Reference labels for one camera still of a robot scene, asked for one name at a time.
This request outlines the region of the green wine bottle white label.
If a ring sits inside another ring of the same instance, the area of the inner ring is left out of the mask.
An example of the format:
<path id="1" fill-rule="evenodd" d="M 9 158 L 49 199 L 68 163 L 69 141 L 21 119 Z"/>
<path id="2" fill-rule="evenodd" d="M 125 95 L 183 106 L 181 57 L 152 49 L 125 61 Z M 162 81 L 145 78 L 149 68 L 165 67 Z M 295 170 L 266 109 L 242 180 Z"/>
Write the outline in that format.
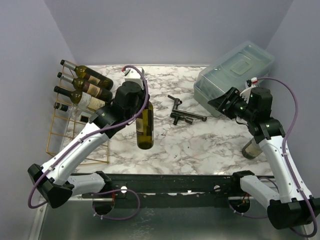
<path id="1" fill-rule="evenodd" d="M 104 99 L 98 99 L 97 97 L 91 96 L 88 93 L 80 90 L 69 91 L 59 86 L 54 87 L 54 92 L 69 97 L 74 105 L 77 105 L 81 109 L 89 109 L 96 111 L 105 105 L 109 104 L 113 98 L 113 94 L 110 91 L 106 91 L 106 94 L 102 94 Z"/>

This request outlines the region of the green wine bottle brown label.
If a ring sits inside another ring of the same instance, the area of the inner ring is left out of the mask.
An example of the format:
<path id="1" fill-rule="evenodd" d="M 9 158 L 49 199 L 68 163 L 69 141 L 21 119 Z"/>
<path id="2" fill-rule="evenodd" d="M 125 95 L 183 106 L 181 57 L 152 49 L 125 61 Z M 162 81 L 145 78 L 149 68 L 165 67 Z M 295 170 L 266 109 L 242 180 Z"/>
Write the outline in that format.
<path id="1" fill-rule="evenodd" d="M 108 103 L 113 98 L 113 94 L 111 91 L 104 89 L 102 87 L 99 87 L 97 85 L 94 85 L 93 83 L 90 83 L 88 80 L 85 80 L 84 78 L 79 78 L 79 77 L 73 78 L 62 72 L 58 72 L 57 77 L 61 80 L 64 80 L 72 84 L 75 90 L 79 90 L 84 93 L 87 93 L 99 100 L 102 100 Z"/>

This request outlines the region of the clear square glass bottle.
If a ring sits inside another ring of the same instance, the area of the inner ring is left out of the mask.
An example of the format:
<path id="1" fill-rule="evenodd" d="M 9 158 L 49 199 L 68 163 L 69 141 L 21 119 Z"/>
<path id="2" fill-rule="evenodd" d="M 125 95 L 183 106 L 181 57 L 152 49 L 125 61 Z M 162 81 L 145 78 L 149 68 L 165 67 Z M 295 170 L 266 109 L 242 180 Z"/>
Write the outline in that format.
<path id="1" fill-rule="evenodd" d="M 68 113 L 73 120 L 82 123 L 87 123 L 89 118 L 94 114 L 94 112 L 91 110 L 82 109 L 75 105 L 71 106 L 59 102 L 55 102 L 53 108 Z"/>

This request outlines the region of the green wine bottle silver neck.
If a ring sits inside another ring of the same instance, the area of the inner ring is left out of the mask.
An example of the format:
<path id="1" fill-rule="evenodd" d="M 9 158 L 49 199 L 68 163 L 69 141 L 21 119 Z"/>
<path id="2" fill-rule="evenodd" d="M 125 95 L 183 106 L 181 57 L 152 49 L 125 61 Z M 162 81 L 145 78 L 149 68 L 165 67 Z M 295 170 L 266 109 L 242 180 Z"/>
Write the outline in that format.
<path id="1" fill-rule="evenodd" d="M 101 73 L 85 66 L 85 65 L 76 65 L 70 61 L 62 59 L 60 64 L 63 67 L 74 71 L 76 76 L 82 79 L 89 81 L 90 83 L 102 87 L 106 90 L 111 90 L 114 86 L 114 82 L 112 79 L 102 75 Z"/>

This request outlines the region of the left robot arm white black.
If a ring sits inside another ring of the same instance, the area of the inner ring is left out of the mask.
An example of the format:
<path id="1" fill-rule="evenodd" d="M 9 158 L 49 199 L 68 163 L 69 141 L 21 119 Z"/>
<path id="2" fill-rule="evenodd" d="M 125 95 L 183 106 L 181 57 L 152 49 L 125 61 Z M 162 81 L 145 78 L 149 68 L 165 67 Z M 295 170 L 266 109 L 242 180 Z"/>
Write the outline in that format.
<path id="1" fill-rule="evenodd" d="M 34 163 L 28 168 L 33 183 L 30 195 L 38 191 L 53 209 L 75 195 L 96 193 L 101 198 L 107 197 L 111 185 L 105 174 L 92 173 L 75 178 L 71 175 L 97 147 L 134 121 L 146 107 L 148 99 L 146 80 L 140 83 L 125 81 L 117 89 L 112 104 L 98 109 L 63 150 L 44 164 Z"/>

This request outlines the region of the green wine bottle near arm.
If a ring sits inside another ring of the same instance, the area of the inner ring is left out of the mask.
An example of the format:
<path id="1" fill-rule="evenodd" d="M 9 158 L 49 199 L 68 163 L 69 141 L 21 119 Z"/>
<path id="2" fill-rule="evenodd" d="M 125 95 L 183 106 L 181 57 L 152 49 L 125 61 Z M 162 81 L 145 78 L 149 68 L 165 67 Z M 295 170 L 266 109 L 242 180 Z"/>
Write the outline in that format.
<path id="1" fill-rule="evenodd" d="M 255 159 L 259 156 L 263 151 L 256 143 L 255 139 L 252 138 L 241 150 L 242 155 L 249 160 Z"/>

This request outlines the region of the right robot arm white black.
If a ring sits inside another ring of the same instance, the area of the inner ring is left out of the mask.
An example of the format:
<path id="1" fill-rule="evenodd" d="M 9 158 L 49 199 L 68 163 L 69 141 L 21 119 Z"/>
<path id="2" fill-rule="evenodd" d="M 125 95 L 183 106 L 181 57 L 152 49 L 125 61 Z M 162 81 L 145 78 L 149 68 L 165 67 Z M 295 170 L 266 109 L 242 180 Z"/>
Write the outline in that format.
<path id="1" fill-rule="evenodd" d="M 308 225 L 320 213 L 320 200 L 313 197 L 290 156 L 282 124 L 271 117 L 273 96 L 269 89 L 253 87 L 248 98 L 231 87 L 224 95 L 208 104 L 230 119 L 241 118 L 256 144 L 265 154 L 278 191 L 247 173 L 230 183 L 230 191 L 241 196 L 248 193 L 267 211 L 274 228 L 280 230 Z"/>

